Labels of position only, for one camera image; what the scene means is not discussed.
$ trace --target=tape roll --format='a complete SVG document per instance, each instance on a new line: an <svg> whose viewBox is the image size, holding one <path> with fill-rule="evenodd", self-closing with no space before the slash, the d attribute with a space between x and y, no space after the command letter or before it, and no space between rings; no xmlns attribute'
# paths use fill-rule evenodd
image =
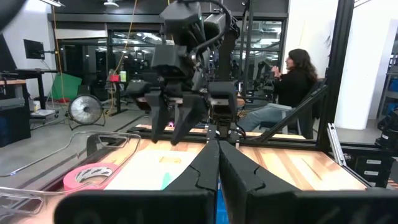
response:
<svg viewBox="0 0 398 224"><path fill-rule="evenodd" d="M63 187L65 191L79 189L79 190L104 190L107 183L102 183L101 185L88 185L81 189L81 186L86 183L82 183L84 180L91 177L109 177L118 168L117 165L113 163L96 163L81 166L69 172L63 178Z"/></svg>

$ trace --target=transparent plastic container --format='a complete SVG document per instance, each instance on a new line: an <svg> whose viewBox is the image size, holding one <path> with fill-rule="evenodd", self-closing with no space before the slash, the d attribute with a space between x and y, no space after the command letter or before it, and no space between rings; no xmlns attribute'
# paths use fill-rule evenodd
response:
<svg viewBox="0 0 398 224"><path fill-rule="evenodd" d="M0 223L53 223L59 201L77 190L104 189L136 153L140 140L136 134L78 132L49 155L0 170ZM69 172L98 163L115 168L110 174L83 180L77 188L64 189L63 178Z"/></svg>

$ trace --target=woman's hand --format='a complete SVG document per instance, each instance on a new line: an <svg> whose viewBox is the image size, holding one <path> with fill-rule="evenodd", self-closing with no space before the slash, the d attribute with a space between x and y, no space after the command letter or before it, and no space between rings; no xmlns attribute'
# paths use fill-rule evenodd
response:
<svg viewBox="0 0 398 224"><path fill-rule="evenodd" d="M274 72L274 77L275 78L280 78L280 76L282 75L279 71L279 68L276 66L273 66L273 68L271 69Z"/></svg>

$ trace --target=woman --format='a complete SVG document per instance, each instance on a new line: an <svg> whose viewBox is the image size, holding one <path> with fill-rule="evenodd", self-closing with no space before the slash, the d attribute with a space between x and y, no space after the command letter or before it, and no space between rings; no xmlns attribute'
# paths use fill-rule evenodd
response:
<svg viewBox="0 0 398 224"><path fill-rule="evenodd" d="M274 93L278 94L280 105L297 107L311 87L317 82L317 73L306 50L295 49L289 52L286 59L287 74L281 74L278 67L275 73ZM282 120L282 112L271 106L265 106L248 113L238 125L245 131L252 131L262 122L278 123Z"/></svg>

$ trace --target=fan grille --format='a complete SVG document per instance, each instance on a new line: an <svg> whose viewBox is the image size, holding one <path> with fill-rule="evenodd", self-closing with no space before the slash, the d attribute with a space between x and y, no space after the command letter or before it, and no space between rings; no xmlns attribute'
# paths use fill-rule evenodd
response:
<svg viewBox="0 0 398 224"><path fill-rule="evenodd" d="M97 122L103 113L101 102L94 96L80 95L69 104L69 115L79 124Z"/></svg>

